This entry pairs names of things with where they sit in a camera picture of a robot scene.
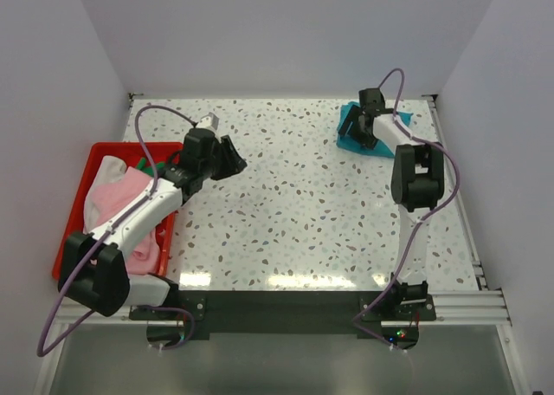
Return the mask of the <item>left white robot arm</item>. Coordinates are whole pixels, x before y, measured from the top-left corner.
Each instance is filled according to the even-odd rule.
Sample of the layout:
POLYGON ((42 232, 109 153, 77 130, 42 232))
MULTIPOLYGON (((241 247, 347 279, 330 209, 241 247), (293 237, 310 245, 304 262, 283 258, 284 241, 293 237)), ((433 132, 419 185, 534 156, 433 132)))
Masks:
POLYGON ((246 166, 228 135, 208 128, 189 130, 178 162, 167 165, 98 229, 68 237, 59 293, 106 317, 124 306, 148 306, 160 319, 173 317, 179 309, 173 283, 154 274, 132 275, 126 260, 159 223, 202 189, 206 179, 229 178, 246 166))

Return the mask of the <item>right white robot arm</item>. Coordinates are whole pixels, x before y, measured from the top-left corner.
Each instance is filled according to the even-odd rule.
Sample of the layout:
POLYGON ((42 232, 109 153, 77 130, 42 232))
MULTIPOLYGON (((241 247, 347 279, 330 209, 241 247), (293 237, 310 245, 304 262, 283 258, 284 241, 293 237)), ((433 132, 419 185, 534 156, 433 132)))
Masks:
POLYGON ((383 301, 391 317, 403 320, 428 294, 428 231, 445 192, 444 154, 414 135, 386 107, 380 89, 362 89, 358 98, 338 128, 338 138, 350 139, 366 151, 383 144, 393 153, 390 192, 400 218, 399 256, 383 301))

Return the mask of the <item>teal t shirt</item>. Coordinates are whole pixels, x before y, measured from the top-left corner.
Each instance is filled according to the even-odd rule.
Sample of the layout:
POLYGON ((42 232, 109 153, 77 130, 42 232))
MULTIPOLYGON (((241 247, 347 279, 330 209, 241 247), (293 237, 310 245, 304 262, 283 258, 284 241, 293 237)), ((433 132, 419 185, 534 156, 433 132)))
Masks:
POLYGON ((362 109, 356 102, 343 105, 340 109, 337 147, 365 156, 393 159, 398 146, 420 146, 408 124, 411 113, 397 112, 386 108, 384 114, 376 117, 374 129, 377 134, 364 132, 360 121, 364 119, 362 109))

